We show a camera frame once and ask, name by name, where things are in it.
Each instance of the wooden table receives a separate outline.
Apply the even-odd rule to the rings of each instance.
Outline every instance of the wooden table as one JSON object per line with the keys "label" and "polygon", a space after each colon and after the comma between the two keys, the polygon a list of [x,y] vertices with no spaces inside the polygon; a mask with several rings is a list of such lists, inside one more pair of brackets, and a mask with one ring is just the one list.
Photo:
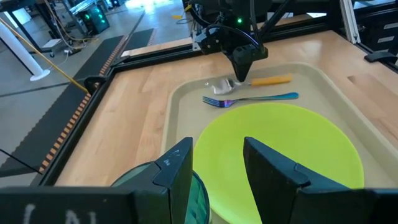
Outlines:
{"label": "wooden table", "polygon": [[[380,63],[367,63],[362,50],[333,31],[265,46],[269,58],[255,62],[253,68],[307,62],[322,69],[380,132],[398,146],[397,74]],[[158,158],[167,99],[173,90],[193,79],[232,72],[230,62],[220,53],[118,74],[57,185],[111,185],[129,169]]]}

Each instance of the yellow plate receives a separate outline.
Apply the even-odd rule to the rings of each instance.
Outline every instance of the yellow plate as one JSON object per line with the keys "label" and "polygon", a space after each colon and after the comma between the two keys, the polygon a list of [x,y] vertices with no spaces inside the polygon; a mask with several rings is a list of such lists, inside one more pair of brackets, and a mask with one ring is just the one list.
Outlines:
{"label": "yellow plate", "polygon": [[283,103],[242,106],[205,128],[193,156],[193,168],[205,183],[211,208],[227,222],[261,223],[244,168],[245,136],[347,187],[364,187],[358,152],[326,118]]}

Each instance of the beige tray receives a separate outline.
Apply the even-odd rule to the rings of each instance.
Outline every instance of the beige tray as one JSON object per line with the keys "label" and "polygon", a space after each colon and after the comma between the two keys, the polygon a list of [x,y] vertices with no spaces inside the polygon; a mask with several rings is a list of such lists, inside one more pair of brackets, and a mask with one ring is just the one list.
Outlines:
{"label": "beige tray", "polygon": [[[398,151],[350,102],[337,86],[319,69],[304,63],[290,63],[272,68],[251,71],[248,79],[286,75],[293,81],[287,84],[247,87],[228,96],[214,96],[205,83],[215,83],[218,78],[196,80],[179,86],[171,94],[167,108],[162,153],[186,136],[193,137],[194,144],[204,128],[219,115],[239,106],[255,103],[238,103],[231,108],[215,108],[201,102],[203,95],[219,99],[249,96],[265,96],[296,91],[297,100],[289,103],[310,109],[336,124],[355,145],[364,167],[365,187],[398,186]],[[224,223],[217,215],[213,223]]]}

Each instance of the orange handle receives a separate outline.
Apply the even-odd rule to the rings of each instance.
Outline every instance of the orange handle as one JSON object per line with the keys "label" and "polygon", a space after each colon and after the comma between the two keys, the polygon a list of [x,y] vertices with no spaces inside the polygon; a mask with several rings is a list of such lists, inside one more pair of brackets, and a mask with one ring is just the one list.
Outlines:
{"label": "orange handle", "polygon": [[292,80],[293,80],[293,77],[291,75],[269,77],[269,78],[254,78],[251,80],[251,85],[252,86],[272,85],[272,84],[287,83]]}

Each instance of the fork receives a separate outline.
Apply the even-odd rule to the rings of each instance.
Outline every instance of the fork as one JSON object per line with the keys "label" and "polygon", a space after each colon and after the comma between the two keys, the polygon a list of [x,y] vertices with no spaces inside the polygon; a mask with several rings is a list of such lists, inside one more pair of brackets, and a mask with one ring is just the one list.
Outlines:
{"label": "fork", "polygon": [[282,95],[275,95],[275,96],[260,96],[260,97],[249,97],[249,98],[240,98],[236,100],[216,100],[207,96],[203,97],[203,102],[211,105],[216,106],[218,108],[228,108],[232,106],[234,103],[239,101],[246,101],[246,100],[293,100],[297,99],[299,94],[296,92],[286,93]]}

